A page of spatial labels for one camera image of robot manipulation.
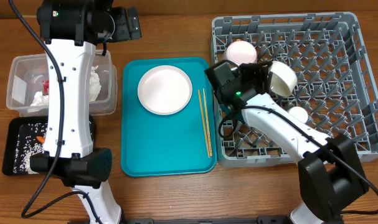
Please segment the orange carrot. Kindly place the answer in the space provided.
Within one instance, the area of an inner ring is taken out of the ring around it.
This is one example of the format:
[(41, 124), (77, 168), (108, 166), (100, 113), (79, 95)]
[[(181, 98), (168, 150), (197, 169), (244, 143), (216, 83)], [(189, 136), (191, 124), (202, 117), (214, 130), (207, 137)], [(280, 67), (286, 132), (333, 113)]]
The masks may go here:
[(43, 136), (37, 136), (36, 139), (37, 139), (41, 144), (45, 143), (45, 137), (43, 137)]

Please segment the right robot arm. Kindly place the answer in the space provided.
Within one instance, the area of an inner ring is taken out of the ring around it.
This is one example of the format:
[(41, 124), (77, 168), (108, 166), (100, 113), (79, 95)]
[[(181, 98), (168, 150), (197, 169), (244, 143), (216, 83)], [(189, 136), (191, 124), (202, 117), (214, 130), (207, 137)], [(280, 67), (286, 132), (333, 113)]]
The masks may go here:
[(298, 166), (302, 203), (280, 223), (341, 223), (344, 209), (369, 185), (352, 139), (345, 134), (331, 138), (309, 127), (270, 96), (289, 96), (295, 72), (279, 61), (236, 65), (229, 60), (204, 72), (225, 118), (257, 129)]

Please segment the white paper napkin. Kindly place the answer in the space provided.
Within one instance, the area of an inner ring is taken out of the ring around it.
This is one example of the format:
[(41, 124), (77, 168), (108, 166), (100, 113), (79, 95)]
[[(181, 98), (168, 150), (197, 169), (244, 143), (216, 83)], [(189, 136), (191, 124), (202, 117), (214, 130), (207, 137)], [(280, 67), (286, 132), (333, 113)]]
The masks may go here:
[(95, 101), (101, 91), (101, 84), (100, 84), (100, 78), (98, 76), (98, 73), (96, 72), (96, 69), (98, 66), (92, 67), (91, 74), (90, 74), (90, 89), (89, 89), (89, 100)]

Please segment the small white bowl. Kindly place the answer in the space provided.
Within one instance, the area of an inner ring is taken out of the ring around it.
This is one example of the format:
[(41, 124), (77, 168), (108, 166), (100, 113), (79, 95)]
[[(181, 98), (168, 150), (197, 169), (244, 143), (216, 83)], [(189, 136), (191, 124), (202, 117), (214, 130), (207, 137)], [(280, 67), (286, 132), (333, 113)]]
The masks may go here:
[(223, 53), (224, 60), (241, 65), (242, 63), (257, 63), (257, 51), (250, 43), (243, 40), (232, 42)]

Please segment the white rice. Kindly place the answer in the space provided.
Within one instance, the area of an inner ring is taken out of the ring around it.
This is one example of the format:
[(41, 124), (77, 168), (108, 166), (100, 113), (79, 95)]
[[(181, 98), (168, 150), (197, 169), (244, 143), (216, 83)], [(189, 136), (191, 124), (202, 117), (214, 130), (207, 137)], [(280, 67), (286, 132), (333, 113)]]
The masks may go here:
[(47, 123), (22, 124), (17, 135), (16, 151), (14, 153), (14, 166), (12, 173), (15, 175), (37, 174), (31, 169), (31, 156), (43, 152), (43, 144), (36, 137), (46, 137)]

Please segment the wooden chopstick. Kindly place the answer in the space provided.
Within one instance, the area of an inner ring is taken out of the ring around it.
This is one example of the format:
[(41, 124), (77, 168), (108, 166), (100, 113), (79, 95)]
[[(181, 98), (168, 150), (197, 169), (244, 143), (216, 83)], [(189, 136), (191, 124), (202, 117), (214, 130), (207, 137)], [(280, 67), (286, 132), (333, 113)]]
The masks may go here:
[(205, 120), (206, 120), (207, 145), (208, 145), (209, 157), (212, 157), (212, 143), (211, 143), (211, 138), (210, 138), (210, 127), (209, 127), (209, 117), (208, 117), (208, 111), (207, 111), (205, 88), (202, 89), (202, 92), (203, 92), (203, 100), (204, 100), (204, 113), (206, 116)]
[(201, 111), (201, 119), (202, 119), (202, 126), (203, 126), (203, 131), (204, 131), (204, 138), (205, 138), (205, 143), (206, 143), (206, 149), (207, 149), (207, 156), (210, 158), (210, 150), (209, 150), (209, 143), (208, 143), (208, 135), (207, 135), (207, 130), (206, 130), (206, 122), (204, 118), (204, 109), (203, 109), (203, 104), (202, 104), (202, 99), (201, 99), (201, 92), (200, 90), (197, 90), (197, 94), (199, 97), (199, 105), (200, 105), (200, 111)]

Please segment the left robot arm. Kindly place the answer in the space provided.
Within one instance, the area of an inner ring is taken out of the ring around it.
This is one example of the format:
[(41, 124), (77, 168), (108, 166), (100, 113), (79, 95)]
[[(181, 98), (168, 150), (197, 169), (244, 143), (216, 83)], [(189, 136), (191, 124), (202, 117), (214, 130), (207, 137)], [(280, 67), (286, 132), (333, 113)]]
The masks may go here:
[(44, 1), (37, 21), (49, 69), (49, 113), (43, 150), (31, 156), (30, 167), (69, 187), (91, 223), (123, 223), (108, 182), (111, 150), (95, 148), (90, 134), (90, 74), (98, 44), (141, 37), (138, 12), (111, 1)]

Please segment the white tissue paper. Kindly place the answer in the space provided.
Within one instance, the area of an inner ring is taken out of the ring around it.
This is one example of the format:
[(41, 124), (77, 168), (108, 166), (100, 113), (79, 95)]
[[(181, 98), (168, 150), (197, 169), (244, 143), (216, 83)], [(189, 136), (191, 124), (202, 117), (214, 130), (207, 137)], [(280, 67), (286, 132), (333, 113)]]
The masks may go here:
[(41, 91), (37, 91), (34, 95), (34, 99), (31, 106), (48, 106), (49, 105), (49, 95), (43, 95)]

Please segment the large white bowl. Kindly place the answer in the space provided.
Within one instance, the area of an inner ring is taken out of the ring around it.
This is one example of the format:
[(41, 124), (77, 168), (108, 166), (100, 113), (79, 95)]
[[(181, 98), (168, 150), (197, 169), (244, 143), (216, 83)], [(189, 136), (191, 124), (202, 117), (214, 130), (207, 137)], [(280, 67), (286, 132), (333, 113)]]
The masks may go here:
[(269, 72), (272, 75), (270, 90), (278, 96), (289, 97), (298, 81), (296, 73), (280, 61), (272, 61)]

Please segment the white cup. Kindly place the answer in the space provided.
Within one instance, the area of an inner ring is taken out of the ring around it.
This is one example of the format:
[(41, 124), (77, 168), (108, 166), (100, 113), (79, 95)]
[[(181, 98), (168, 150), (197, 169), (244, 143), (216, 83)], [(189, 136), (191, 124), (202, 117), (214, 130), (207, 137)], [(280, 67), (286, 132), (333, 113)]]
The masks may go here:
[(302, 107), (294, 106), (288, 110), (288, 113), (304, 124), (308, 121), (308, 113)]

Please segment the large white plate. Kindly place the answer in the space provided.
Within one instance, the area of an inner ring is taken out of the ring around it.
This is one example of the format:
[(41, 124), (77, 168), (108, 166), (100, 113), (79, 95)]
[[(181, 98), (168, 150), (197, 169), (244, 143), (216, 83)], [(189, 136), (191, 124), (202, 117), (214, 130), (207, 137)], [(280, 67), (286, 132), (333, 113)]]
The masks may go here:
[(192, 82), (188, 75), (172, 65), (148, 70), (138, 83), (138, 99), (142, 106), (157, 115), (175, 114), (188, 104)]

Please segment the red snack wrapper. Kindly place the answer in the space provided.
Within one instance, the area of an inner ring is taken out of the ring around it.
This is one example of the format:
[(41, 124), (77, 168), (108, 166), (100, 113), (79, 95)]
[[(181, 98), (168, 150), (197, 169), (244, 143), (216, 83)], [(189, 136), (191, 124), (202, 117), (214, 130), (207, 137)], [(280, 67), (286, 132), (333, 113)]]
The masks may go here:
[(48, 95), (49, 94), (49, 80), (43, 81), (42, 84), (44, 88), (44, 94)]

